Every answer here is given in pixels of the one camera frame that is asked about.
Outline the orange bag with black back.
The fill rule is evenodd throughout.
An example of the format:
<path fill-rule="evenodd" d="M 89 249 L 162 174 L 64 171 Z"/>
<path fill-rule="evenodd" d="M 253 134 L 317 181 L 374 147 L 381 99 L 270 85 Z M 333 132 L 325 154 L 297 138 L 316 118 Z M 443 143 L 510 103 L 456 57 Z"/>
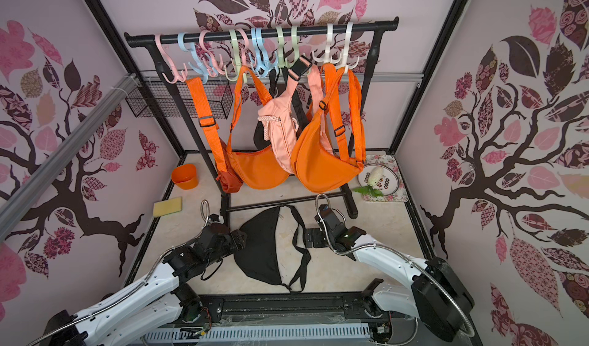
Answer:
<path fill-rule="evenodd" d="M 341 117 L 339 86 L 345 75 L 333 64 L 318 68 L 324 100 L 302 131 L 291 156 L 294 175 L 313 193 L 329 192 L 350 182 L 361 171 L 348 150 L 346 127 Z"/>

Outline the orange sling bag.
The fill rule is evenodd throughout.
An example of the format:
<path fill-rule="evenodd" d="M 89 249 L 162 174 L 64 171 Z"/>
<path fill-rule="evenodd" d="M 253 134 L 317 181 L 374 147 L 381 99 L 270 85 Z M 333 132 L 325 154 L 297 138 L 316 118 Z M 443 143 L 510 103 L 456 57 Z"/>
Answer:
<path fill-rule="evenodd" d="M 348 73 L 348 79 L 350 88 L 348 101 L 351 115 L 351 130 L 354 137 L 354 162 L 358 170 L 361 171 L 364 168 L 366 160 L 364 125 L 361 118 L 362 93 L 360 82 L 353 72 Z"/>

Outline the pink fanny pack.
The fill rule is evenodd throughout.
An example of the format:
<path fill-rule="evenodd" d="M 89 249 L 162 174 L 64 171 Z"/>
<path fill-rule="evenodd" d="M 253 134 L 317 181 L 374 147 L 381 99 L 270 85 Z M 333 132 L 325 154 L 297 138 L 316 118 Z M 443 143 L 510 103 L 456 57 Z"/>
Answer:
<path fill-rule="evenodd" d="M 299 80 L 308 75 L 311 90 L 312 108 L 310 114 L 319 111 L 324 100 L 322 78 L 317 66 L 305 56 L 299 57 L 288 70 L 285 91 L 270 100 L 260 111 L 258 120 L 264 128 L 264 139 L 271 143 L 271 148 L 279 166 L 288 174 L 293 174 L 291 156 L 297 143 L 297 132 L 303 130 L 302 123 L 291 114 L 292 98 Z"/>

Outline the black sling bag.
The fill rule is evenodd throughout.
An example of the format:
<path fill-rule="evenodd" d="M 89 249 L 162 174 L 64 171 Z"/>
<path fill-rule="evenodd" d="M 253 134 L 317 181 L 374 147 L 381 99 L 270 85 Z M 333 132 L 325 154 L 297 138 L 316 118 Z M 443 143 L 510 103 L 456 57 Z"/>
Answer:
<path fill-rule="evenodd" d="M 269 93 L 273 97 L 280 95 L 286 89 L 286 84 L 279 84 L 279 76 L 280 72 L 277 70 L 271 70 L 269 72 Z M 292 96 L 291 105 L 294 110 L 295 118 L 297 122 L 299 122 L 300 125 L 302 125 L 302 128 L 305 128 L 309 123 L 308 117 L 306 116 L 302 104 L 302 100 L 304 98 L 305 97 L 301 97 L 299 93 L 299 87 L 296 87 L 294 94 Z M 267 146 L 270 146 L 270 141 L 264 138 L 264 126 L 262 125 L 261 121 L 259 121 L 256 125 L 253 141 L 256 145 L 257 150 L 263 150 Z"/>

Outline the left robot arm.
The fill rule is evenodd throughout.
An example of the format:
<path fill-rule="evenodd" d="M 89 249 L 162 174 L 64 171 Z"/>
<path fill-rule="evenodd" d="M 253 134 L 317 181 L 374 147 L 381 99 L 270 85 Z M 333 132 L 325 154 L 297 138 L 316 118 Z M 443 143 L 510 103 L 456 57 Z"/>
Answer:
<path fill-rule="evenodd" d="M 146 275 L 96 305 L 73 315 L 54 315 L 34 345 L 125 345 L 162 325 L 193 323 L 210 311 L 189 282 L 213 264 L 245 248 L 247 235 L 210 219 L 198 235 L 164 251 Z"/>

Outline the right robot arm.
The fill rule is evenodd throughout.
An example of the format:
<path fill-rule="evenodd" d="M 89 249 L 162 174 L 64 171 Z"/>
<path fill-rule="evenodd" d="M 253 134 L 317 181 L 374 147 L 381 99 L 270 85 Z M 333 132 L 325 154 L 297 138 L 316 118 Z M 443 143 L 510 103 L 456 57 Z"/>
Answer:
<path fill-rule="evenodd" d="M 335 255 L 373 267 L 396 282 L 374 279 L 360 294 L 366 315 L 378 319 L 392 312 L 414 319 L 437 338 L 451 342 L 462 334 L 475 338 L 470 318 L 475 302 L 442 258 L 422 259 L 387 246 L 363 229 L 346 227 L 343 214 L 327 195 L 314 199 L 315 220 Z"/>

